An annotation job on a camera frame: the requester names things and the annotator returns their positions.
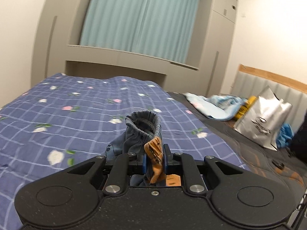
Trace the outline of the teal window curtain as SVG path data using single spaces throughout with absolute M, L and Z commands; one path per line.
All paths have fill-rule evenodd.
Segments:
M 185 63 L 199 0 L 90 0 L 80 45 Z

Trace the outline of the blue pants orange vehicle print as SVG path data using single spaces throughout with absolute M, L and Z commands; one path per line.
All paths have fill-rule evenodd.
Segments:
M 164 153 L 160 117 L 151 111 L 137 111 L 125 118 L 126 130 L 106 148 L 106 158 L 114 160 L 120 154 L 145 155 L 145 174 L 132 175 L 131 186 L 179 186 L 178 175 L 164 172 Z

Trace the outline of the blue crumpled cloth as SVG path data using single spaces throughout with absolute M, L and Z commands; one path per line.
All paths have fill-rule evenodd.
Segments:
M 290 124 L 284 123 L 276 138 L 277 148 L 283 149 L 289 147 L 293 137 L 294 137 L 294 132 L 292 130 L 292 127 L 290 126 Z

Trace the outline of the purple checked floral quilt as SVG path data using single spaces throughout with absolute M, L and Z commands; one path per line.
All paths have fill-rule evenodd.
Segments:
M 247 165 L 219 136 L 158 84 L 55 74 L 1 108 L 1 229 L 21 226 L 14 198 L 24 185 L 97 155 L 124 133 L 135 111 L 156 113 L 173 152 Z

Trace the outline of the beige built-in wardrobe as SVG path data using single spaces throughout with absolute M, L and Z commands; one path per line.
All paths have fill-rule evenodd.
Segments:
M 209 96 L 221 90 L 235 28 L 237 0 L 199 0 L 185 63 L 80 45 L 90 0 L 46 0 L 34 43 L 31 84 L 56 73 L 152 80 L 168 91 Z

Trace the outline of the yellow plastic bag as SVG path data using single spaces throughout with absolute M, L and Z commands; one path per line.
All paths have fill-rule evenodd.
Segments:
M 253 105 L 253 103 L 257 100 L 256 96 L 250 96 L 249 99 L 240 107 L 236 115 L 234 116 L 234 120 L 239 120 L 243 115 L 246 114 L 246 112 L 249 110 L 249 108 Z

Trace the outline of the wooden padded headboard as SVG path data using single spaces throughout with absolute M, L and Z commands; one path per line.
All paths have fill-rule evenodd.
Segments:
M 254 67 L 239 65 L 230 93 L 249 98 L 257 96 L 265 87 L 270 87 L 278 99 L 292 105 L 286 123 L 296 132 L 304 121 L 306 113 L 306 84 Z

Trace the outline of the silver white shopping bag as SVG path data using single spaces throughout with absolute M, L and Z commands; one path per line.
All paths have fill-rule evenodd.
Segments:
M 234 130 L 266 149 L 277 151 L 276 139 L 292 105 L 278 99 L 269 86 L 234 124 Z

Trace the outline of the black bag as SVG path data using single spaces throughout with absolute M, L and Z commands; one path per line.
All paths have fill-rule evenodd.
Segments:
M 306 163 L 307 159 L 307 114 L 299 130 L 294 135 L 290 144 L 290 151 L 296 158 Z

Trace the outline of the light blue white blanket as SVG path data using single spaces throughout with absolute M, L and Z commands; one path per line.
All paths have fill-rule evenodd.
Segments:
M 213 95 L 207 98 L 187 92 L 184 96 L 200 113 L 217 121 L 231 120 L 247 102 L 245 98 L 231 95 Z

